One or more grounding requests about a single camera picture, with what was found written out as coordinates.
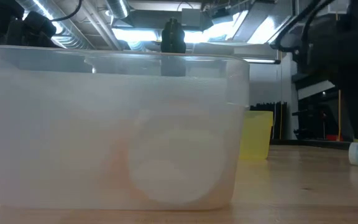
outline translucent plastic bin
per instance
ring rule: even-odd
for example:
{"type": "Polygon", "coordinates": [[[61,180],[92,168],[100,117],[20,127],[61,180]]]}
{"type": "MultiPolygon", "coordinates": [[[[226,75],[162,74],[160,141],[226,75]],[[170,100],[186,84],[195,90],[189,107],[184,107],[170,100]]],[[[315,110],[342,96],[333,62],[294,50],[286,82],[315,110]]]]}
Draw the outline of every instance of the translucent plastic bin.
{"type": "Polygon", "coordinates": [[[248,90],[237,58],[0,46],[0,203],[222,207],[248,90]]]}

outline white cap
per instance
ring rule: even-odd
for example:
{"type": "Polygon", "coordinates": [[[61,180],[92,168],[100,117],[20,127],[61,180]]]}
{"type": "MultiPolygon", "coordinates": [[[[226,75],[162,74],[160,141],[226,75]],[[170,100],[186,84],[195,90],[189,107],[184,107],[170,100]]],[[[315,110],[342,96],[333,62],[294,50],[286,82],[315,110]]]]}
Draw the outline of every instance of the white cap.
{"type": "Polygon", "coordinates": [[[358,165],[358,143],[356,142],[349,146],[349,162],[352,165],[358,165]]]}

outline yellow container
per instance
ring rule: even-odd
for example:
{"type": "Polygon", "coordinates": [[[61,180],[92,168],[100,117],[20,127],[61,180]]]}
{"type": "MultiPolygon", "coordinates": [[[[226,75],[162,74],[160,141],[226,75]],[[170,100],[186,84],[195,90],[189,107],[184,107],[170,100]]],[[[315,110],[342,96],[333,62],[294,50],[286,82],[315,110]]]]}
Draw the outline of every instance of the yellow container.
{"type": "Polygon", "coordinates": [[[241,138],[240,159],[266,159],[269,153],[273,112],[247,111],[241,138]]]}

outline wooden table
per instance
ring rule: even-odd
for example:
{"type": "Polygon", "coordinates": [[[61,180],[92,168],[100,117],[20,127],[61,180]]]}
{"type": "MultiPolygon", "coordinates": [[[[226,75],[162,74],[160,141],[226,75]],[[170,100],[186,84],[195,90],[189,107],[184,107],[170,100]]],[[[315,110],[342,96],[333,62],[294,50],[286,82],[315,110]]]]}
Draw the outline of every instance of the wooden table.
{"type": "Polygon", "coordinates": [[[358,167],[347,151],[272,146],[267,161],[240,161],[230,206],[203,212],[21,210],[0,224],[357,223],[358,167]]]}

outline pipe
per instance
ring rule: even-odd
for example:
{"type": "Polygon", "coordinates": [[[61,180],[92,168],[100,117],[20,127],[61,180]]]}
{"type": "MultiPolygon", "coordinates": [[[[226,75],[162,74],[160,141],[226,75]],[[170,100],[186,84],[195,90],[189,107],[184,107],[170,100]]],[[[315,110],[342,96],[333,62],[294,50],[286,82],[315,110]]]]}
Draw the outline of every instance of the pipe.
{"type": "Polygon", "coordinates": [[[112,32],[111,28],[109,28],[106,25],[106,21],[104,21],[102,19],[102,17],[100,17],[99,13],[95,9],[95,7],[89,2],[89,0],[84,0],[83,1],[83,7],[86,10],[88,10],[88,12],[90,14],[92,14],[94,16],[94,18],[99,22],[99,24],[102,27],[102,29],[105,31],[107,36],[110,38],[111,42],[114,44],[114,49],[113,50],[122,50],[121,45],[119,44],[119,42],[118,42],[116,36],[114,35],[114,33],[112,32]]]}
{"type": "Polygon", "coordinates": [[[107,8],[116,19],[123,19],[131,11],[127,0],[106,0],[107,8]]]}
{"type": "Polygon", "coordinates": [[[100,36],[103,38],[104,41],[106,41],[107,45],[109,45],[109,47],[112,50],[116,50],[116,47],[114,46],[114,43],[111,41],[111,39],[106,35],[106,33],[104,33],[104,31],[100,28],[99,25],[97,25],[95,19],[93,19],[92,15],[90,14],[90,12],[88,12],[88,10],[86,10],[84,7],[82,8],[82,11],[84,12],[85,16],[89,19],[89,21],[92,23],[92,25],[94,26],[94,28],[99,32],[100,36]]]}
{"type": "MultiPolygon", "coordinates": [[[[35,11],[49,19],[64,17],[66,14],[52,0],[16,0],[26,11],[35,11]]],[[[61,35],[65,38],[56,38],[66,48],[95,49],[92,43],[82,34],[76,25],[70,20],[54,23],[63,28],[61,35]]]]}

